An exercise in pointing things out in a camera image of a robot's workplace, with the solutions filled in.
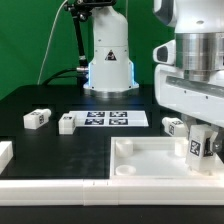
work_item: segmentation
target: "white block with black marker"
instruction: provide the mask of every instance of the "white block with black marker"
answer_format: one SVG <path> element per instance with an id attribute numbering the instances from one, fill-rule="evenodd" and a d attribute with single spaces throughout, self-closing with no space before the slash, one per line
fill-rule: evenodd
<path id="1" fill-rule="evenodd" d="M 51 111 L 49 109 L 36 109 L 31 113 L 23 116 L 24 128 L 38 129 L 49 121 Z"/>

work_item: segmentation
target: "black cable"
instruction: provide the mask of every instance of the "black cable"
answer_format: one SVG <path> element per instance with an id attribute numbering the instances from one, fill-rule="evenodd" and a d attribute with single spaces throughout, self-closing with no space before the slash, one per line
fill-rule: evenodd
<path id="1" fill-rule="evenodd" d="M 68 69 L 64 69 L 64 70 L 62 70 L 62 71 L 60 71 L 60 72 L 55 73 L 55 74 L 52 75 L 50 78 L 57 77 L 57 76 L 59 76 L 59 75 L 62 75 L 62 74 L 68 73 L 68 72 L 76 72 L 76 71 L 77 71 L 76 68 L 68 68 Z"/>
<path id="2" fill-rule="evenodd" d="M 51 77 L 45 80 L 42 85 L 47 86 L 49 82 L 51 82 L 54 79 L 64 79 L 64 78 L 83 78 L 83 76 L 82 75 L 67 75 L 67 76 Z"/>
<path id="3" fill-rule="evenodd" d="M 54 79 L 59 79 L 59 78 L 86 78 L 84 75 L 73 75 L 73 76 L 60 76 L 60 75 L 63 75 L 65 73 L 68 73 L 68 72 L 74 72 L 74 71 L 77 71 L 76 68 L 69 68 L 69 69 L 64 69 L 60 72 L 57 72 L 55 73 L 54 75 L 52 75 L 50 78 L 48 78 L 47 80 L 45 80 L 42 85 L 48 85 L 49 82 L 51 82 L 52 80 Z"/>

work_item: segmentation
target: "small white block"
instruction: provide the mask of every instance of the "small white block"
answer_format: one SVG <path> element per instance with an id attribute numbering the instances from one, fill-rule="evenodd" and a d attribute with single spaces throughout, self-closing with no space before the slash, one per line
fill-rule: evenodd
<path id="1" fill-rule="evenodd" d="M 13 157 L 12 142 L 0 142 L 0 174 Z"/>
<path id="2" fill-rule="evenodd" d="M 184 123 L 178 118 L 165 117 L 162 120 L 164 130 L 172 137 L 187 137 L 188 132 Z"/>
<path id="3" fill-rule="evenodd" d="M 51 111 L 49 109 L 40 110 L 37 109 L 31 113 L 23 116 L 24 128 L 26 129 L 38 129 L 49 121 Z"/>
<path id="4" fill-rule="evenodd" d="M 76 127 L 76 115 L 63 114 L 58 125 L 60 135 L 72 135 Z"/>

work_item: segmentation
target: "white cube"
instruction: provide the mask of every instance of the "white cube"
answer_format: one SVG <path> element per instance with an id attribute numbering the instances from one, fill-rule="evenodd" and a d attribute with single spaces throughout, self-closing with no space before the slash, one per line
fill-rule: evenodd
<path id="1" fill-rule="evenodd" d="M 76 127 L 76 115 L 63 114 L 58 125 L 60 135 L 72 135 Z"/>
<path id="2" fill-rule="evenodd" d="M 0 174 L 13 157 L 12 142 L 0 142 Z"/>

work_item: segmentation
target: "printed label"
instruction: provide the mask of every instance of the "printed label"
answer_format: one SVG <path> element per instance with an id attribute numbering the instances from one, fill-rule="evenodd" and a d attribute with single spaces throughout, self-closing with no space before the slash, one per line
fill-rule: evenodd
<path id="1" fill-rule="evenodd" d="M 108 53 L 106 59 L 106 61 L 117 61 L 114 52 L 112 50 L 110 50 L 110 52 Z"/>
<path id="2" fill-rule="evenodd" d="M 174 121 L 174 122 L 172 122 L 172 124 L 174 124 L 174 125 L 181 125 L 181 124 L 183 124 L 183 122 L 181 122 L 181 121 Z"/>
<path id="3" fill-rule="evenodd" d="M 32 114 L 30 114 L 30 115 L 33 115 L 33 116 L 38 116 L 38 115 L 40 115 L 41 113 L 40 112 L 33 112 Z"/>
<path id="4" fill-rule="evenodd" d="M 169 126 L 169 133 L 170 133 L 171 135 L 174 135 L 174 126 L 173 126 L 173 125 L 170 125 L 170 126 Z"/>
<path id="5" fill-rule="evenodd" d="M 86 119 L 85 125 L 104 125 L 104 119 Z"/>
<path id="6" fill-rule="evenodd" d="M 88 112 L 87 117 L 105 117 L 105 112 Z"/>
<path id="7" fill-rule="evenodd" d="M 200 150 L 201 150 L 201 143 L 196 142 L 194 140 L 191 141 L 191 148 L 190 152 L 196 156 L 200 155 Z"/>
<path id="8" fill-rule="evenodd" d="M 71 120 L 72 117 L 64 117 L 63 120 Z"/>
<path id="9" fill-rule="evenodd" d="M 39 117 L 39 123 L 40 123 L 40 124 L 43 124 L 43 123 L 44 123 L 44 115 L 41 115 L 41 116 Z"/>
<path id="10" fill-rule="evenodd" d="M 127 117 L 127 112 L 110 112 L 110 117 Z"/>
<path id="11" fill-rule="evenodd" d="M 110 119 L 109 125 L 128 125 L 128 119 Z"/>

